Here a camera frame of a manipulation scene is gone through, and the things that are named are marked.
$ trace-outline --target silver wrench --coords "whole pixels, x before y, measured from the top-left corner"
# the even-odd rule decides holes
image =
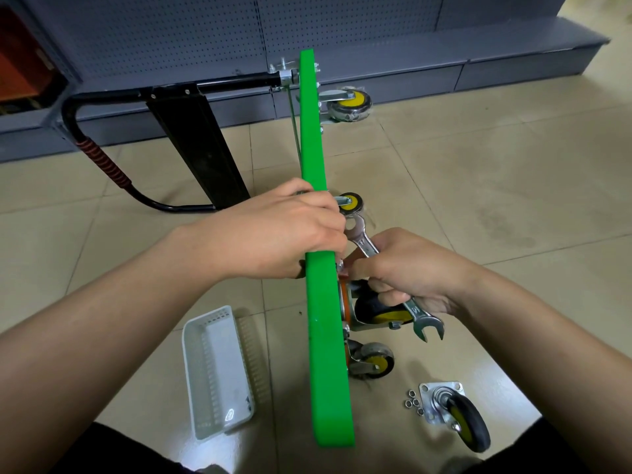
[[[347,218],[355,221],[354,227],[344,230],[344,234],[347,239],[359,247],[359,250],[362,251],[367,258],[379,254],[380,251],[378,251],[371,239],[367,236],[364,218],[357,213],[347,215]],[[423,334],[423,328],[428,326],[432,326],[437,329],[438,336],[443,339],[445,328],[441,319],[434,317],[429,312],[423,310],[412,297],[403,304],[406,310],[413,317],[413,330],[419,339],[424,342],[428,342]]]

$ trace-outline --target person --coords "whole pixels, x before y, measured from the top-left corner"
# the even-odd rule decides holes
[[[293,179],[176,228],[4,332],[0,472],[91,464],[105,471],[116,462],[128,471],[189,472],[93,421],[209,288],[238,276],[296,277],[305,252],[342,255],[344,226],[328,192]],[[566,468],[632,471],[630,359],[511,281],[426,239],[394,228],[373,241],[380,254],[346,259],[351,278],[369,278],[385,304],[412,294],[431,313],[460,319],[553,426],[546,439],[557,436],[551,443],[567,450]],[[504,462],[520,462],[515,455]],[[502,453],[495,458],[506,465]]]

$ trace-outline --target person's left arm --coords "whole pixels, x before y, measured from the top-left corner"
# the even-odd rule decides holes
[[[0,335],[0,472],[49,470],[213,285],[296,277],[305,252],[344,251],[343,230],[333,197],[294,179],[178,227]]]

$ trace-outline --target forearm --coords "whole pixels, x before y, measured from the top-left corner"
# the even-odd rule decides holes
[[[632,470],[632,361],[511,281],[482,270],[462,322],[586,462]]]
[[[192,269],[186,236],[0,336],[0,471],[50,468],[213,284]]]

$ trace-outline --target person's leg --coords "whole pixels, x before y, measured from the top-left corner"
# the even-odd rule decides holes
[[[539,419],[507,449],[465,471],[466,474],[492,472],[549,472],[564,468],[573,474],[589,473],[573,449],[544,418]]]
[[[96,422],[75,441],[50,473],[91,471],[193,473],[149,447]]]

